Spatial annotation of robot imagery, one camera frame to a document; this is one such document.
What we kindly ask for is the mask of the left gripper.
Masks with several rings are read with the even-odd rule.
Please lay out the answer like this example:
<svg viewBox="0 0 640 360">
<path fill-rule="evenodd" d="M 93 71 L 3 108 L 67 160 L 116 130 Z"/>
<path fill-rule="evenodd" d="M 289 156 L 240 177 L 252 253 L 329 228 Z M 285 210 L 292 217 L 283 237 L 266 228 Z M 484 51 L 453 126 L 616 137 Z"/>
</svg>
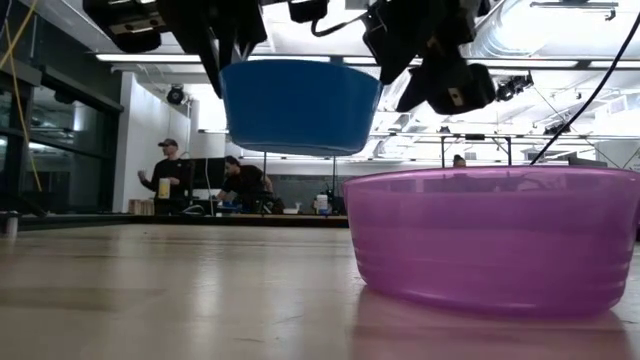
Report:
<svg viewBox="0 0 640 360">
<path fill-rule="evenodd" d="M 266 41 L 259 0 L 228 0 L 228 34 L 222 46 L 230 60 L 247 60 Z M 162 45 L 171 33 L 185 53 L 197 53 L 215 94 L 221 98 L 219 51 L 210 30 L 221 14 L 217 1 L 208 0 L 83 0 L 90 19 L 125 53 L 143 53 Z"/>
</svg>

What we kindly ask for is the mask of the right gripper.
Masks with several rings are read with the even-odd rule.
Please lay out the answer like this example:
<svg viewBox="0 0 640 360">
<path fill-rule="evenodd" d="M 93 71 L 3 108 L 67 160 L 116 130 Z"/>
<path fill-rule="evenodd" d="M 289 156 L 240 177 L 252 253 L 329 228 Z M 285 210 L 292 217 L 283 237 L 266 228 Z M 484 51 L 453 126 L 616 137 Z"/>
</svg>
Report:
<svg viewBox="0 0 640 360">
<path fill-rule="evenodd" d="M 462 114 L 495 100 L 489 70 L 470 64 L 460 47 L 474 41 L 478 1 L 391 0 L 369 6 L 362 40 L 391 84 L 403 72 L 410 80 L 397 103 L 408 112 L 427 103 L 437 114 Z"/>
</svg>

